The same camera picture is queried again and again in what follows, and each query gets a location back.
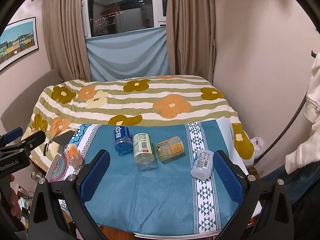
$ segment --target bedspread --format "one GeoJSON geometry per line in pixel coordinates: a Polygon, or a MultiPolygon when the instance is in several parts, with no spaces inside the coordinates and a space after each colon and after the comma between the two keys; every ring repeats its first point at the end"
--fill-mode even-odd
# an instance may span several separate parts
{"type": "MultiPolygon", "coordinates": [[[[166,126],[223,116],[232,123],[235,149],[241,158],[244,161],[253,158],[253,145],[237,112],[219,90],[201,77],[173,75],[113,82],[73,80],[44,89],[23,138],[43,130],[47,143],[59,130],[76,131],[84,123],[166,126]]],[[[59,145],[51,143],[44,156],[45,143],[33,150],[30,158],[47,171],[59,145]]]]}

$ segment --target metal bolt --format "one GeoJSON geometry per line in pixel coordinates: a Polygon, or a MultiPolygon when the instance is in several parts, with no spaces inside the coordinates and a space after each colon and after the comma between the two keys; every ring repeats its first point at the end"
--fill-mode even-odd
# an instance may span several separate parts
{"type": "Polygon", "coordinates": [[[277,182],[278,182],[278,184],[281,185],[281,186],[284,185],[284,181],[283,181],[282,179],[278,179],[277,182]]]}
{"type": "Polygon", "coordinates": [[[248,180],[249,180],[249,181],[255,181],[255,180],[256,180],[256,177],[253,176],[253,175],[248,175],[248,180]]]}
{"type": "Polygon", "coordinates": [[[39,184],[44,184],[45,183],[45,178],[41,178],[41,179],[39,179],[39,184]]]}
{"type": "Polygon", "coordinates": [[[69,181],[73,181],[73,180],[76,179],[76,176],[75,176],[74,174],[71,174],[71,175],[69,175],[69,176],[67,177],[67,179],[68,179],[69,181]]]}

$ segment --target sky in picture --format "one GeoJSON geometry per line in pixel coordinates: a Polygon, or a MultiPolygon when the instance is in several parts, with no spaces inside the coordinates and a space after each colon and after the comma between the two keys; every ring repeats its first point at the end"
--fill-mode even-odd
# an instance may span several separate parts
{"type": "Polygon", "coordinates": [[[27,22],[15,27],[12,27],[8,30],[5,30],[0,37],[0,44],[5,41],[15,41],[19,36],[33,33],[33,22],[27,22]]]}

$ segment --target brown curtain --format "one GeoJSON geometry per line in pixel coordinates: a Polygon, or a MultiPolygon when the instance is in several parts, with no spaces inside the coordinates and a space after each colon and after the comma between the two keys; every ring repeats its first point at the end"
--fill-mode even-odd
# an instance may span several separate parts
{"type": "Polygon", "coordinates": [[[172,74],[197,75],[212,83],[214,0],[168,0],[166,28],[172,74]]]}
{"type": "Polygon", "coordinates": [[[91,81],[81,0],[43,0],[42,10],[51,68],[57,69],[64,81],[79,78],[91,81]]]}

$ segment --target black hose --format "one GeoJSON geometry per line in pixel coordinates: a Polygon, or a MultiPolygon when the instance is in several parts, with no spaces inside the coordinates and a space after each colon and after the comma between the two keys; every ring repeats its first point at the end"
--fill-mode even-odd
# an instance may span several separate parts
{"type": "Polygon", "coordinates": [[[304,104],[306,103],[307,101],[307,96],[304,97],[304,99],[302,100],[299,108],[297,109],[297,112],[294,114],[294,116],[292,117],[292,119],[290,120],[290,122],[287,124],[287,126],[284,128],[284,130],[282,131],[282,133],[280,133],[280,135],[278,136],[278,138],[269,146],[268,149],[266,149],[264,151],[263,154],[261,154],[259,156],[259,158],[255,159],[254,160],[254,163],[256,164],[258,161],[260,161],[275,145],[276,143],[283,137],[283,135],[287,132],[287,130],[290,128],[290,126],[293,124],[294,120],[297,119],[299,113],[301,112],[304,104]]]}

